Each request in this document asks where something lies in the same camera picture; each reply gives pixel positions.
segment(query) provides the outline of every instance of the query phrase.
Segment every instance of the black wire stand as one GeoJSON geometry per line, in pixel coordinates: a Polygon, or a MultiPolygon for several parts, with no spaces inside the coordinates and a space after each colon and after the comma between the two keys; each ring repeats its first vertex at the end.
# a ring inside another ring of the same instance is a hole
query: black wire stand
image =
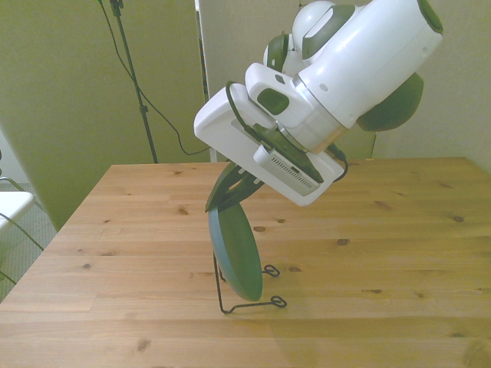
{"type": "MultiPolygon", "coordinates": [[[[259,307],[261,305],[274,305],[275,307],[278,307],[278,308],[284,308],[287,306],[285,299],[283,299],[282,297],[279,297],[278,295],[273,295],[271,297],[270,301],[266,301],[263,303],[237,304],[237,305],[234,305],[228,311],[223,309],[222,291],[220,289],[220,279],[222,279],[224,282],[226,282],[226,279],[223,277],[222,270],[219,269],[219,267],[216,263],[215,253],[213,253],[213,264],[215,266],[215,280],[216,280],[216,291],[218,292],[218,302],[219,302],[220,310],[222,311],[222,313],[231,314],[236,308],[259,307]]],[[[264,271],[262,273],[268,274],[269,276],[271,276],[273,278],[277,278],[280,275],[279,269],[277,269],[272,264],[267,264],[266,266],[264,266],[264,271]]]]}

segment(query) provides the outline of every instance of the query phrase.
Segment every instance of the vent slot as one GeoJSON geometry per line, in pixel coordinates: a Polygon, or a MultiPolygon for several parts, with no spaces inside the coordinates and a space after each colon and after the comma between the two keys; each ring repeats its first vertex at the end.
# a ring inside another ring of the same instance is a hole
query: vent slot
{"type": "Polygon", "coordinates": [[[312,184],[305,180],[303,177],[301,177],[299,174],[297,174],[294,170],[292,170],[291,167],[287,166],[284,162],[280,161],[276,157],[272,157],[271,161],[278,166],[280,169],[285,171],[287,174],[289,174],[292,178],[294,178],[297,182],[302,184],[305,188],[311,189],[312,184]]]}

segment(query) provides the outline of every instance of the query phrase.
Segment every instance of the gray floor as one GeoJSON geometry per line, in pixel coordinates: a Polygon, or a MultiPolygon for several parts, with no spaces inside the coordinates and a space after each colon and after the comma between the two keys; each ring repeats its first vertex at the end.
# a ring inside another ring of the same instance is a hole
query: gray floor
{"type": "MultiPolygon", "coordinates": [[[[21,186],[27,191],[32,190],[29,184],[21,184],[21,186]]],[[[8,183],[0,183],[0,192],[15,190],[8,183]]],[[[43,248],[46,248],[56,235],[56,231],[48,215],[37,206],[29,209],[18,224],[43,248]]],[[[18,281],[22,277],[40,254],[41,250],[15,226],[12,226],[0,237],[0,270],[15,281],[18,281]]],[[[13,287],[13,283],[7,279],[0,281],[0,303],[13,287]]]]}

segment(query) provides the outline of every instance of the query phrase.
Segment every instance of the wooden table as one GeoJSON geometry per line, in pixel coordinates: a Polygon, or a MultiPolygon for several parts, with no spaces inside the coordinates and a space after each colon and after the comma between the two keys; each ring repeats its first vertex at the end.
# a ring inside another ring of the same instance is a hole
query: wooden table
{"type": "Polygon", "coordinates": [[[288,306],[225,316],[203,212],[224,167],[111,167],[0,305],[0,367],[491,367],[487,174],[360,160],[308,207],[260,189],[263,297],[288,306]]]}

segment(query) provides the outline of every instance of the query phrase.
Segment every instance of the white chair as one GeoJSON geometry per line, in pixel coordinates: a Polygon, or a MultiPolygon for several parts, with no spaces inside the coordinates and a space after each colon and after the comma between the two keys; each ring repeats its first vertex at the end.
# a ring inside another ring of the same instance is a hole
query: white chair
{"type": "MultiPolygon", "coordinates": [[[[0,192],[0,236],[6,232],[11,226],[17,227],[23,232],[32,242],[36,244],[41,251],[44,249],[37,243],[19,224],[18,220],[33,206],[37,205],[42,207],[36,202],[34,195],[30,192],[26,192],[19,184],[14,180],[7,177],[0,177],[1,181],[10,182],[18,192],[0,192]]],[[[0,271],[0,281],[4,278],[9,279],[12,283],[16,282],[8,275],[0,271]]]]}

